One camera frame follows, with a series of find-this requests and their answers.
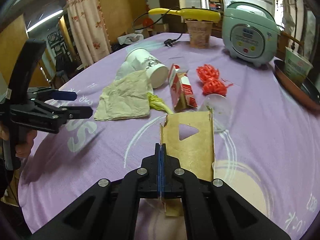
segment red plastic string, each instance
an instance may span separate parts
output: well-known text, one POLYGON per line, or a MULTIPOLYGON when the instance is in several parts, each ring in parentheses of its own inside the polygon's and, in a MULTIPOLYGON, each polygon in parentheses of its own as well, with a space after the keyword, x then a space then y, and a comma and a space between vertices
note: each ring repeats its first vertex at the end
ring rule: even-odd
POLYGON ((204 95, 219 94, 226 96, 227 88, 233 84, 225 85, 224 80, 220 80, 220 72, 209 64, 204 64, 197 68, 200 80, 204 83, 202 91, 204 95))

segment brown frying pan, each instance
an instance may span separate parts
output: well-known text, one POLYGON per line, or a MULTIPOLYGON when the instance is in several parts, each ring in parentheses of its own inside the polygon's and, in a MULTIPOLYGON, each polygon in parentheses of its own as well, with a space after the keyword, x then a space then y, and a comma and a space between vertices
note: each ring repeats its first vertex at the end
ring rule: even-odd
POLYGON ((305 108, 320 113, 320 93, 310 79, 306 78, 299 88, 282 72, 284 62, 278 59, 274 62, 274 74, 280 84, 305 108))

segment mint green rice cooker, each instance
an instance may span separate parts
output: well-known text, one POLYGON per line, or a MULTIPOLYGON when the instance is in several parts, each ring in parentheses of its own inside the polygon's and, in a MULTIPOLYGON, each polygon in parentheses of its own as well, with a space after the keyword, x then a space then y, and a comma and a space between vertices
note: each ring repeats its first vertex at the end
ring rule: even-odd
POLYGON ((233 2, 224 12, 222 38, 232 58, 241 58, 260 67, 273 59, 277 51, 278 28, 264 8, 247 2, 233 2), (262 12, 250 11, 254 7, 262 12))

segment silver screw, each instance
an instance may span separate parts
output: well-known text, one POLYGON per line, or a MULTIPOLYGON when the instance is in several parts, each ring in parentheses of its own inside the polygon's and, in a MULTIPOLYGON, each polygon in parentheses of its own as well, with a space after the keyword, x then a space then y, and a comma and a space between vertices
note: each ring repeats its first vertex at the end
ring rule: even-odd
POLYGON ((181 168, 175 169, 174 173, 177 175, 182 175, 182 174, 184 174, 184 169, 181 169, 181 168))
POLYGON ((140 175, 144 175, 147 173, 147 169, 145 168, 139 168, 137 169, 137 173, 140 174, 140 175))
POLYGON ((100 187, 108 186, 108 184, 109 184, 109 181, 107 179, 100 179, 99 182, 98 182, 98 185, 100 187))
POLYGON ((223 185, 223 181, 221 179, 215 179, 213 181, 213 185, 216 187, 221 187, 223 185))

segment hand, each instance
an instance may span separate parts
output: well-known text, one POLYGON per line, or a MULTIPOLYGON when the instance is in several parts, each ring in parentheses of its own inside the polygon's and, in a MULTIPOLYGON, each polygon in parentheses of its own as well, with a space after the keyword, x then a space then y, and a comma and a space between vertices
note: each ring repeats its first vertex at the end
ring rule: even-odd
MULTIPOLYGON (((31 149, 33 147, 33 140, 36 138, 38 134, 38 131, 36 130, 31 130, 27 133, 26 136, 26 142, 19 144, 16 146, 16 156, 19 158, 28 158, 28 156, 31 153, 31 149)), ((5 127, 1 122, 0 122, 0 138, 7 141, 9 140, 9 131, 7 127, 5 127)))

